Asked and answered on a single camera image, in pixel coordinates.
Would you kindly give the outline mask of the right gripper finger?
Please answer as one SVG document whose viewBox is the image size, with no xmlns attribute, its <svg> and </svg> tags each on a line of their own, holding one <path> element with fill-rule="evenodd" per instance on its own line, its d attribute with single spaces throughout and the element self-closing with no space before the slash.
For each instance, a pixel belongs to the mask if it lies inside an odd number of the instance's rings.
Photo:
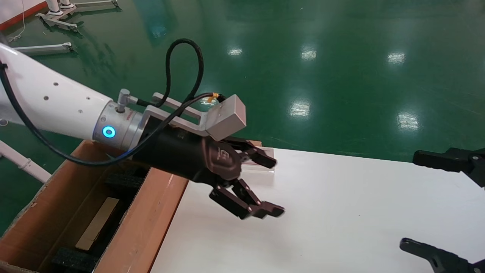
<svg viewBox="0 0 485 273">
<path fill-rule="evenodd" d="M 484 273 L 485 260 L 482 259 L 476 263 L 470 263 L 468 260 L 458 255 L 436 248 L 432 245 L 425 244 L 403 238 L 399 247 L 404 252 L 418 256 L 430 263 L 435 273 Z"/>
<path fill-rule="evenodd" d="M 480 188 L 485 187 L 485 149 L 463 150 L 451 147 L 444 153 L 418 150 L 412 163 L 448 172 L 463 172 Z"/>
</svg>

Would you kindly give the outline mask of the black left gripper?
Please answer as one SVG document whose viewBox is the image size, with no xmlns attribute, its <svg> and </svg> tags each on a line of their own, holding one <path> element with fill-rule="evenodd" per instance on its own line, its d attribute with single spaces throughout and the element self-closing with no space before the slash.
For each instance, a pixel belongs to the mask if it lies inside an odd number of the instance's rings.
<svg viewBox="0 0 485 273">
<path fill-rule="evenodd" d="M 276 159 L 249 140 L 225 138 L 223 143 L 209 136 L 165 126 L 132 159 L 196 183 L 214 186 L 209 198 L 241 220 L 278 218 L 285 213 L 284 207 L 260 200 L 239 178 L 241 163 L 252 161 L 267 169 L 277 164 Z"/>
</svg>

